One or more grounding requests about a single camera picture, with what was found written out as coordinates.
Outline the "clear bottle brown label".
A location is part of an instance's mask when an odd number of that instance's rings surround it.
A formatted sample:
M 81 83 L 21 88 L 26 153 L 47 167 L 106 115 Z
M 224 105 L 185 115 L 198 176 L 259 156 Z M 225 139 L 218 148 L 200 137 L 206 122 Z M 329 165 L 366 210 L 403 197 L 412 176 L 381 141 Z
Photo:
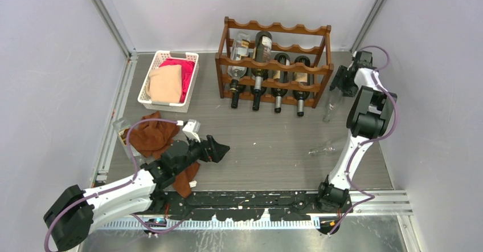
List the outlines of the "clear bottle brown label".
M 231 49 L 230 59 L 234 61 L 242 60 L 249 55 L 250 36 L 244 32 L 238 32 L 234 45 Z M 243 66 L 228 66 L 227 74 L 235 80 L 239 80 L 246 73 L 247 69 Z

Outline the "dark wine bottle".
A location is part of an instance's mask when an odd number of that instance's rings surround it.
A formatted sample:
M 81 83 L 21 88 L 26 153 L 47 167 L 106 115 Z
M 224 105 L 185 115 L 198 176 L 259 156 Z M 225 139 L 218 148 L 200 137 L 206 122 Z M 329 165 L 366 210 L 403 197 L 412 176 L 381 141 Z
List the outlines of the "dark wine bottle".
M 290 65 L 290 57 L 286 53 L 278 53 L 275 55 L 275 59 L 280 63 L 285 66 Z M 288 82 L 288 72 L 286 71 L 273 71 L 272 74 L 272 79 L 277 82 L 277 83 L 287 83 Z M 275 97 L 275 107 L 274 107 L 274 112 L 275 113 L 280 113 L 282 108 L 282 101 L 283 97 L 286 95 L 288 92 L 287 89 L 282 89 L 282 88 L 271 88 L 271 94 L 272 96 Z

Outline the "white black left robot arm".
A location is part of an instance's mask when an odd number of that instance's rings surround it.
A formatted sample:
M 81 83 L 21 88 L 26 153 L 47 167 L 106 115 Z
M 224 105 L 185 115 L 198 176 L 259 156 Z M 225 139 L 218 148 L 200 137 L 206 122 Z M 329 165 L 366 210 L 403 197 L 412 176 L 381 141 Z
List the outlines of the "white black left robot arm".
M 93 231 L 121 217 L 146 210 L 162 212 L 166 198 L 161 193 L 177 176 L 200 161 L 218 163 L 229 150 L 230 146 L 218 143 L 211 135 L 201 141 L 177 140 L 160 158 L 142 164 L 132 176 L 97 188 L 66 188 L 43 217 L 48 228 L 45 251 L 50 249 L 50 240 L 57 251 L 68 251 Z

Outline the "green bottle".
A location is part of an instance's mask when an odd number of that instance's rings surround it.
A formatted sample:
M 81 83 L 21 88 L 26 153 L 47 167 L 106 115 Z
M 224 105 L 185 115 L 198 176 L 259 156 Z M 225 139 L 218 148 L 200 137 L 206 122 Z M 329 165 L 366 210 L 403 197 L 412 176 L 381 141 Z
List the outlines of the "green bottle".
M 267 31 L 261 31 L 256 34 L 256 47 L 252 60 L 258 63 L 266 63 L 270 61 L 272 49 L 272 35 Z M 251 69 L 252 79 L 255 85 L 252 86 L 254 95 L 261 94 L 262 82 L 268 76 L 267 70 L 261 68 Z

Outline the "dark bottle white label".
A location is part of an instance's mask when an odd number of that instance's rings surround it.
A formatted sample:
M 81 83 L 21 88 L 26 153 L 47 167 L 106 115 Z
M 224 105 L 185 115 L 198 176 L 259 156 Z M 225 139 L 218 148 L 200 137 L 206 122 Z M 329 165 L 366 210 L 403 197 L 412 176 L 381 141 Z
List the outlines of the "dark bottle white label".
M 253 95 L 252 110 L 258 111 L 260 108 L 261 97 L 265 94 L 267 88 L 261 87 L 259 90 L 255 89 L 253 86 L 250 87 L 251 94 Z

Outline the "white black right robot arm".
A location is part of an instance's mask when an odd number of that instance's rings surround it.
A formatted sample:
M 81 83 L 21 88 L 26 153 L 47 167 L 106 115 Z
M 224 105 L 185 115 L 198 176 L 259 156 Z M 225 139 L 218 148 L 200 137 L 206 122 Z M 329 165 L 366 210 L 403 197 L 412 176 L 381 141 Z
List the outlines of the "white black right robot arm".
M 320 184 L 316 197 L 317 207 L 325 213 L 342 210 L 349 204 L 351 179 L 362 157 L 375 141 L 392 134 L 395 127 L 390 120 L 397 117 L 398 96 L 381 84 L 373 55 L 365 49 L 353 53 L 348 67 L 339 66 L 329 86 L 325 122 L 345 97 L 355 99 L 346 120 L 348 137 L 335 168 Z

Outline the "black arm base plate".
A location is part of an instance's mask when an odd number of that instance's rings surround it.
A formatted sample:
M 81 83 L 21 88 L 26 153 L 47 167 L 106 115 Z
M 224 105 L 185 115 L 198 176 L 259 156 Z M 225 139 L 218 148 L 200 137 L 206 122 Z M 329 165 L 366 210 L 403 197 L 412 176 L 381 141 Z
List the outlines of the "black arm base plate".
M 313 214 L 337 216 L 352 206 L 329 201 L 317 191 L 209 191 L 192 192 L 183 198 L 177 192 L 163 192 L 143 214 L 167 216 L 175 220 L 258 221 L 267 214 L 270 221 L 308 221 Z

